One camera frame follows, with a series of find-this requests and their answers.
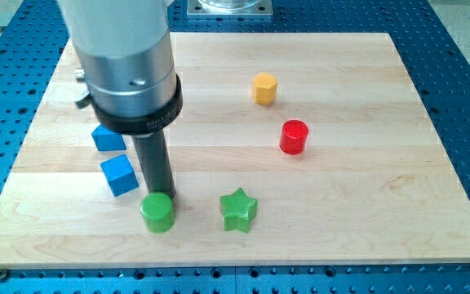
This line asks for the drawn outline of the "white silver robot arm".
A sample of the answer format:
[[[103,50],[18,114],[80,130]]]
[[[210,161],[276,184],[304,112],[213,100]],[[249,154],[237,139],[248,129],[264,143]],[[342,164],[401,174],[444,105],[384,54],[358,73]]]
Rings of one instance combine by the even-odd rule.
[[[175,197],[164,128],[183,107],[167,0],[59,0],[99,122],[131,136],[149,192]]]

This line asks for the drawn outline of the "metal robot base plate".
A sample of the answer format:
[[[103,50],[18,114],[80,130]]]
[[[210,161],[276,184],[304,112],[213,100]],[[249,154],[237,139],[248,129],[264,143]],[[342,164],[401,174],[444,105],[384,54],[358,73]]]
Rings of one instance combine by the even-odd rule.
[[[271,16],[272,0],[188,0],[187,15],[199,16]]]

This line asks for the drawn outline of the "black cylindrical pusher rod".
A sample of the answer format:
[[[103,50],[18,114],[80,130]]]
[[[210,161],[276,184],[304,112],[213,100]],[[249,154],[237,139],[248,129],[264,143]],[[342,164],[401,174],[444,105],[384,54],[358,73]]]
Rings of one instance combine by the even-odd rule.
[[[133,136],[132,140],[148,191],[161,192],[173,199],[175,183],[163,130]]]

